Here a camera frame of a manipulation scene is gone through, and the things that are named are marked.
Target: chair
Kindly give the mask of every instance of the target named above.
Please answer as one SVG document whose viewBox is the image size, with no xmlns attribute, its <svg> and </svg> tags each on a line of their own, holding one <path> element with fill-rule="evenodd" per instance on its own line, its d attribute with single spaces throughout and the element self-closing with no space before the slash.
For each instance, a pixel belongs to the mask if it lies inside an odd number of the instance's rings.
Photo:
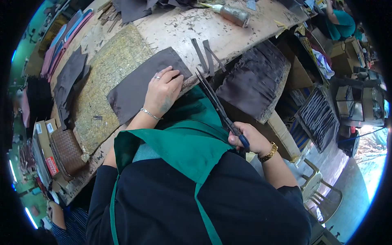
<svg viewBox="0 0 392 245">
<path fill-rule="evenodd" d="M 327 222 L 332 215 L 336 212 L 339 208 L 340 203 L 343 199 L 343 193 L 336 189 L 335 187 L 331 186 L 327 182 L 323 180 L 323 175 L 320 173 L 320 170 L 312 164 L 309 160 L 304 159 L 304 162 L 309 165 L 313 169 L 313 173 L 310 176 L 302 175 L 302 177 L 306 180 L 305 183 L 301 186 L 302 196 L 303 196 L 303 203 L 305 208 L 314 216 L 313 212 L 310 208 L 306 205 L 308 201 L 312 201 L 313 203 L 318 206 L 323 216 L 323 220 L 320 221 L 321 224 Z M 321 184 L 326 185 L 331 189 L 331 191 L 335 191 L 339 198 L 337 201 L 332 201 L 327 199 L 325 196 L 318 192 Z"/>
</svg>

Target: striped shirt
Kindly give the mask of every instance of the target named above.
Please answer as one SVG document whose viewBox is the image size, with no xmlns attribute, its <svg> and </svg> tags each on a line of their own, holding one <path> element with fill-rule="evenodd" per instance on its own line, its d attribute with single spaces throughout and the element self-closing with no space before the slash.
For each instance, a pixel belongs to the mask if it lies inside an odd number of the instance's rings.
<svg viewBox="0 0 392 245">
<path fill-rule="evenodd" d="M 86 243 L 87 213 L 81 208 L 64 210 L 66 230 L 52 223 L 52 233 L 59 245 L 82 245 Z"/>
</svg>

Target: brown woven wallet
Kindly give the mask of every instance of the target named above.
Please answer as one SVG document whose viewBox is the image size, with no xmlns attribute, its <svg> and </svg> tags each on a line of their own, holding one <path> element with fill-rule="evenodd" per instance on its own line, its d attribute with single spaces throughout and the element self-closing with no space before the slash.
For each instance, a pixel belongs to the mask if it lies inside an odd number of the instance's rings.
<svg viewBox="0 0 392 245">
<path fill-rule="evenodd" d="M 87 164 L 80 158 L 83 151 L 79 147 L 72 130 L 63 131 L 61 128 L 58 128 L 54 131 L 50 138 L 50 147 L 57 167 L 67 181 L 73 180 Z"/>
</svg>

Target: wristwatch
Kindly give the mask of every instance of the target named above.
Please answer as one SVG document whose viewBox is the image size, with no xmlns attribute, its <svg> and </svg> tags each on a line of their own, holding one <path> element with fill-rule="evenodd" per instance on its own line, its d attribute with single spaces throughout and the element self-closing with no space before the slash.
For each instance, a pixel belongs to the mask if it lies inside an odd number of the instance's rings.
<svg viewBox="0 0 392 245">
<path fill-rule="evenodd" d="M 257 158 L 259 159 L 259 161 L 261 163 L 263 163 L 263 162 L 269 160 L 271 157 L 273 157 L 275 155 L 276 151 L 278 150 L 278 146 L 274 142 L 271 142 L 271 145 L 272 145 L 272 149 L 266 156 L 263 156 L 262 158 L 257 156 Z"/>
</svg>

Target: apron strap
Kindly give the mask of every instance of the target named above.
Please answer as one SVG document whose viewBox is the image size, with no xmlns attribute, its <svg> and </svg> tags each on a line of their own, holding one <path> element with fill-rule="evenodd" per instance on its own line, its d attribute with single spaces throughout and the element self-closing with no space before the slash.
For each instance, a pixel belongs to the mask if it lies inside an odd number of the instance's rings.
<svg viewBox="0 0 392 245">
<path fill-rule="evenodd" d="M 199 208 L 199 212 L 201 214 L 201 218 L 203 219 L 203 223 L 204 223 L 205 229 L 207 230 L 207 233 L 208 233 L 208 236 L 210 237 L 212 245 L 222 245 L 222 241 L 220 240 L 219 235 L 216 232 L 214 225 L 212 224 L 212 222 L 211 222 L 210 218 L 208 217 L 207 213 L 204 211 L 203 206 L 201 205 L 201 203 L 197 199 L 197 194 L 199 193 L 200 188 L 202 186 L 203 186 L 202 184 L 196 183 L 195 200 L 196 200 L 196 203 L 197 203 L 197 207 Z"/>
<path fill-rule="evenodd" d="M 117 175 L 116 183 L 114 183 L 112 198 L 110 199 L 110 229 L 112 230 L 112 237 L 114 245 L 118 245 L 118 238 L 117 238 L 117 231 L 116 231 L 116 217 L 114 216 L 114 202 L 116 199 L 116 192 L 117 192 L 117 182 L 120 178 L 120 175 Z"/>
</svg>

